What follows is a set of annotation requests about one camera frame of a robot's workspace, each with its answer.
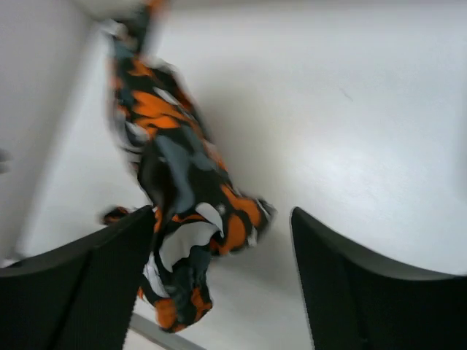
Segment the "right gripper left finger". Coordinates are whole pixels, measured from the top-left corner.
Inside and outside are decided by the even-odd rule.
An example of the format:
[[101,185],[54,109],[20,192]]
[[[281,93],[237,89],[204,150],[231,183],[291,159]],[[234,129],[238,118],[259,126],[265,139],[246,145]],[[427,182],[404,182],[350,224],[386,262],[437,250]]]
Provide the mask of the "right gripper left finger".
[[2,349],[121,349],[153,240],[142,207],[1,269]]

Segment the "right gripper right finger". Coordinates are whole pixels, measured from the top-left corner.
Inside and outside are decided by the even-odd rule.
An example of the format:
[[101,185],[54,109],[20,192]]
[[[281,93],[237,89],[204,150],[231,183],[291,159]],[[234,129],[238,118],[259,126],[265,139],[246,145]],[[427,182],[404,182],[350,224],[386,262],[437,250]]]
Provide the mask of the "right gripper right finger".
[[293,248],[316,349],[464,349],[466,278],[390,259],[301,208]]

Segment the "orange camouflage shorts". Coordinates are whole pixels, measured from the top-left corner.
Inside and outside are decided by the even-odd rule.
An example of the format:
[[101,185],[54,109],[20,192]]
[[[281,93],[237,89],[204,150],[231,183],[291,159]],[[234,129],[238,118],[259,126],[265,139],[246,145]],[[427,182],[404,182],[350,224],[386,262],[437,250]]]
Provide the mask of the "orange camouflage shorts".
[[255,246],[275,210],[231,181],[225,163],[167,63],[151,66],[144,46],[164,1],[141,1],[115,18],[109,123],[152,205],[155,241],[138,296],[177,333],[212,309],[212,259]]

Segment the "front aluminium rail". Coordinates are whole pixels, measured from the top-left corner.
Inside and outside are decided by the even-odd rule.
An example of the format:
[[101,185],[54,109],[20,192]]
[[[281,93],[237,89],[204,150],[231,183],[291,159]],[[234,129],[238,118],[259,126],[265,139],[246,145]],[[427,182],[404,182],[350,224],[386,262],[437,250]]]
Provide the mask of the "front aluminium rail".
[[157,344],[164,349],[170,350],[205,350],[177,334],[169,334],[162,331],[159,326],[139,314],[133,314],[130,321],[130,328],[140,334],[148,341]]

